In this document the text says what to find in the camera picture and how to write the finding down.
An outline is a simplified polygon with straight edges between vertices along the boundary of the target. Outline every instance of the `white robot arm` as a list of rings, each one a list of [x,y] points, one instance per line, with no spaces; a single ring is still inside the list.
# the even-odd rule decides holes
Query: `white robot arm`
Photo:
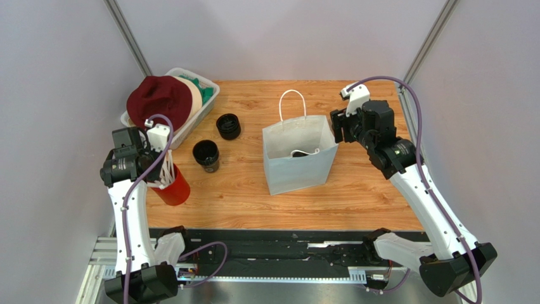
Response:
[[[434,184],[428,168],[421,169],[429,189],[439,198],[440,205],[456,224],[460,235],[437,206],[422,182],[414,144],[396,136],[394,111],[386,101],[370,100],[365,85],[341,92],[348,107],[330,113],[336,143],[358,142],[368,152],[371,163],[399,190],[420,220],[431,246],[420,245],[379,229],[364,238],[366,259],[371,263],[395,261],[419,273],[427,287],[437,296],[444,296],[474,280],[472,265],[461,242],[472,249],[480,275],[497,257],[491,243],[480,244],[452,212]]]
[[[129,303],[155,303],[178,292],[174,266],[185,249],[183,236],[177,232],[166,234],[154,250],[146,217],[146,182],[159,179],[163,164],[159,156],[167,147],[169,134],[169,126],[161,124],[148,131],[137,127],[113,131],[115,148],[100,170],[101,179],[108,187],[117,229],[117,276],[105,281],[105,292],[116,303],[125,303],[124,296]],[[124,198],[132,186],[125,205]]]

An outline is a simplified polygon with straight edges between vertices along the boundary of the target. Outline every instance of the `white rope handle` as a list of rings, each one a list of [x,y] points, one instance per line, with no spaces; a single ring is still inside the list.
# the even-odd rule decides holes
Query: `white rope handle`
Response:
[[[302,98],[302,102],[304,103],[304,117],[306,117],[306,116],[307,116],[307,112],[306,112],[306,110],[305,110],[305,99],[304,99],[304,96],[303,96],[300,92],[298,92],[298,91],[296,91],[296,90],[287,90],[287,91],[283,92],[283,94],[281,95],[281,98],[280,98],[280,119],[281,119],[281,121],[283,121],[283,115],[281,114],[281,101],[283,100],[283,96],[285,96],[285,95],[286,95],[287,93],[289,93],[289,92],[296,92],[296,93],[298,93],[298,95],[300,95],[300,97]]]

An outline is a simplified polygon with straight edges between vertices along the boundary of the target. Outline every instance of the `red bucket hat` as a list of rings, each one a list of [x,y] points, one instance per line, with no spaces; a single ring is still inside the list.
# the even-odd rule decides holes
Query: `red bucket hat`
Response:
[[[127,98],[126,107],[129,118],[138,127],[144,128],[148,117],[163,114],[177,130],[188,120],[192,103],[193,96],[186,84],[171,76],[147,76]],[[167,125],[161,118],[154,123]]]

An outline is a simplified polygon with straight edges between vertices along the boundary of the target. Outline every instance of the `wood grain surface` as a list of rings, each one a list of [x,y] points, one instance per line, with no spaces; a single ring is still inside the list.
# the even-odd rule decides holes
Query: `wood grain surface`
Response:
[[[151,227],[184,225],[223,229],[422,230],[396,188],[375,169],[365,149],[341,143],[325,185],[270,196],[262,161],[262,128],[280,120],[278,102],[287,89],[300,91],[308,115],[326,115],[347,106],[338,95],[352,81],[219,81],[215,108],[174,150],[174,163],[191,186],[188,200],[169,206],[148,191]],[[387,100],[395,111],[398,135],[408,138],[405,120],[391,82],[369,82],[372,99]],[[215,127],[225,113],[240,119],[239,138],[226,141]],[[303,115],[297,94],[283,100],[283,119]],[[203,139],[217,143],[221,167],[206,173],[191,150]]]

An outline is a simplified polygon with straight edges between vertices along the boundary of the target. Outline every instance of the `white wall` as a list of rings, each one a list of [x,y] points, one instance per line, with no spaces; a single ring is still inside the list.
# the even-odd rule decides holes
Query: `white wall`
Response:
[[[445,0],[118,0],[155,75],[403,77]]]
[[[0,2],[0,303],[73,303],[112,209],[99,169],[143,76],[103,1]]]
[[[540,3],[461,1],[412,85],[446,200],[498,259],[486,303],[540,298]]]

